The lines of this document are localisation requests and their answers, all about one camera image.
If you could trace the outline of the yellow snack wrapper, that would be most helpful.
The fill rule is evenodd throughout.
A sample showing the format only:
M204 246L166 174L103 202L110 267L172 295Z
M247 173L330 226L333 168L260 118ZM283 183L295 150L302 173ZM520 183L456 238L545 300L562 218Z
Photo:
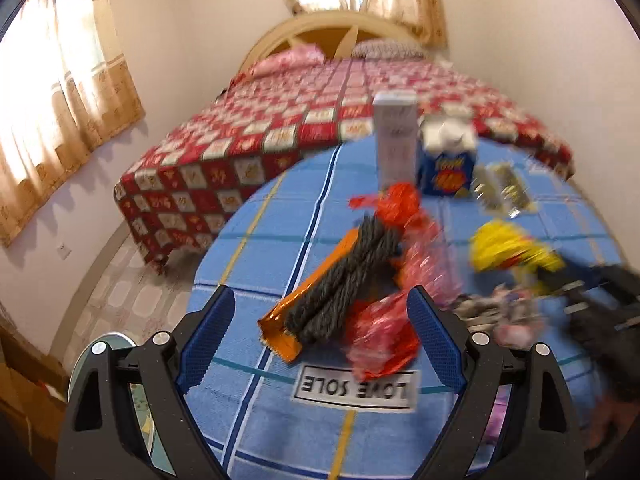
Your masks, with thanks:
M536 271L561 270L565 262L549 245L517 224L500 219L488 221L470 238L469 258L477 272L522 266Z

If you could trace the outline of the red plastic bag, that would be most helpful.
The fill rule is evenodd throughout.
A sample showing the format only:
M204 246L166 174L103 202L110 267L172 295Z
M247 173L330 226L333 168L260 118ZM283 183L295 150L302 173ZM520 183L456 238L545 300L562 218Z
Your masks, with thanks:
M378 195L357 196L352 208L375 208L375 218L400 231L400 255L390 259L396 292L352 306L343 335L343 349L352 374L372 380L401 372L418 354L420 341L408 317L408 293L416 286L436 304L448 304L457 293L451 277L442 228L421 206L421 195L408 182L391 185Z

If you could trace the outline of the purple snack wrapper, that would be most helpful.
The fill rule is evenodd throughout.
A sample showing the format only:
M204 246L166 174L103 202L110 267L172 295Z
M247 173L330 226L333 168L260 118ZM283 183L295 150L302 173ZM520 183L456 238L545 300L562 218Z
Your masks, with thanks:
M484 440L488 443L495 444L499 440L502 425L506 418L506 409L509 405L510 392L510 386L500 386L498 388L484 434Z

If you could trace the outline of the light blue trash bin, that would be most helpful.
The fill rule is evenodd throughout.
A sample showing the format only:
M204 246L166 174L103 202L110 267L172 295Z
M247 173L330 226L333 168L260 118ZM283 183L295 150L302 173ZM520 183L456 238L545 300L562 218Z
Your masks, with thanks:
M85 366L86 359L93 355L93 347L96 344L102 344L102 346L111 348L113 351L130 349L137 345L131 337L121 332L106 332L90 340L79 353L70 372L70 384L67 388L66 402L70 402L78 383L78 376ZM127 382L125 392L119 394L117 399L125 407L125 414L129 419L126 427L134 430L136 439L142 443L145 455L150 460L151 465L163 471L164 474L173 476L175 471L164 450L160 434L156 430L143 386L134 382Z

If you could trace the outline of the grey crumpled wrapper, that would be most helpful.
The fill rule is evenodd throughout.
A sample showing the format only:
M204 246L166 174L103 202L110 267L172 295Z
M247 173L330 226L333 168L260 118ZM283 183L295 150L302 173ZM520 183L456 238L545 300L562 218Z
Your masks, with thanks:
M506 348L528 350L544 329L533 293L500 284L490 296L460 295L451 309L470 333L483 332Z

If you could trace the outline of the wooden side cabinet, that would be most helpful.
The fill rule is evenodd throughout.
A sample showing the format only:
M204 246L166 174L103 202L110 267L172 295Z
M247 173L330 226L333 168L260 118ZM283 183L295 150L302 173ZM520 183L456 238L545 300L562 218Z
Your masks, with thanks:
M61 365L30 348L12 322L1 318L1 477L52 479L65 402Z

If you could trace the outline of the foil sachet packets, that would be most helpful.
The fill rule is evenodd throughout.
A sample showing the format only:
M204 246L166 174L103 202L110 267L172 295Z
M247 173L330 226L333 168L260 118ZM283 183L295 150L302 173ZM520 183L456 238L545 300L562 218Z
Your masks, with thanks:
M514 219L521 214L537 212L537 205L528 188L510 162L477 165L472 191L484 211L494 216Z

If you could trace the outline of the blue milk carton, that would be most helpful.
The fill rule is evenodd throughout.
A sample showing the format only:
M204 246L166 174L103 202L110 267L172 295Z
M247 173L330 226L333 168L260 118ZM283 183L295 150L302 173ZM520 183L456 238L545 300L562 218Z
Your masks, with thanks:
M469 196L476 161L472 122L437 115L422 120L416 180L423 195Z

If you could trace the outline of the orange snack wrapper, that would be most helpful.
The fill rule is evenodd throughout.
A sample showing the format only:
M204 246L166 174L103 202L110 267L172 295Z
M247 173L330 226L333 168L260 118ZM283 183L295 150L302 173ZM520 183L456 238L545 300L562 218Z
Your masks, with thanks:
M262 343L286 364L293 363L302 352L297 334L326 301L326 294L319 292L322 280L350 253L358 235L358 228L350 229L305 281L257 321Z

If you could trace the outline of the white tall carton box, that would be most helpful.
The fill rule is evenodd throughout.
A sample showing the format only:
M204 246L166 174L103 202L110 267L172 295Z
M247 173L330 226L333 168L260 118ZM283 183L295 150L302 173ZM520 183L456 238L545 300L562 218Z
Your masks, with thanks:
M418 96L410 90L378 92L372 102L378 188L416 183Z

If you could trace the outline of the red checkered bedspread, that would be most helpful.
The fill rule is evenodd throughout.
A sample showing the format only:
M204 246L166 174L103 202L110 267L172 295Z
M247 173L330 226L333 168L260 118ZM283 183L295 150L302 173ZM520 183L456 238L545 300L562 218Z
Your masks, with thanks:
M483 81L418 60L343 60L235 81L120 177L114 197L144 263L163 269L177 248L206 249L258 188L306 156L373 131L376 92L409 90L421 116L468 118L485 139L512 144L565 179L570 146Z

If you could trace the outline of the striped grey pillow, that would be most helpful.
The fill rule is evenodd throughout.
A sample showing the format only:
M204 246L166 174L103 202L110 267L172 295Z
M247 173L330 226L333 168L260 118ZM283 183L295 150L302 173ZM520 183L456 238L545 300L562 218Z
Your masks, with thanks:
M411 60L425 58L425 51L420 46L408 44L408 42L371 39L356 44L350 56L365 60Z

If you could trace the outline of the cream wooden headboard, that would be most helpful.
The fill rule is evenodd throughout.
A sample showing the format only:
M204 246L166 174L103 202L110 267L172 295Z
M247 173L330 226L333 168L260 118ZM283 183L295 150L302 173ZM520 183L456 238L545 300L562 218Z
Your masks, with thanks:
M372 14L339 10L298 14L268 30L248 51L239 73L269 55L303 44L315 44L329 60L349 58L356 44L376 38L420 46L408 29Z

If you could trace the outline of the left window curtain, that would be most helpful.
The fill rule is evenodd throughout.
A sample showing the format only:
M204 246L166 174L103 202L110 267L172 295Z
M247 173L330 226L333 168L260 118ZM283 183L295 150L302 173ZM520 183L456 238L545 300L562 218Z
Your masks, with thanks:
M1 243L143 119L111 0L25 0L1 40Z

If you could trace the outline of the pink pillow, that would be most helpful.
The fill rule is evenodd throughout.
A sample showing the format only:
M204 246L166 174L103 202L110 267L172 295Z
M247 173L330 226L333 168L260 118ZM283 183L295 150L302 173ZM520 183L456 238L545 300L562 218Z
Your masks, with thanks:
M247 73L254 77L265 77L287 70L322 65L326 56L315 44L301 44L293 49L272 54L254 63Z

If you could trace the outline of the wall power socket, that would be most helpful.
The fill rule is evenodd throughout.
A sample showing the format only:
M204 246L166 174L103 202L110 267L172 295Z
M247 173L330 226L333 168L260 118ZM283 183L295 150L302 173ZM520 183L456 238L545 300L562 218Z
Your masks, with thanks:
M70 248L65 243L61 243L56 248L56 252L62 260L66 260L70 255Z

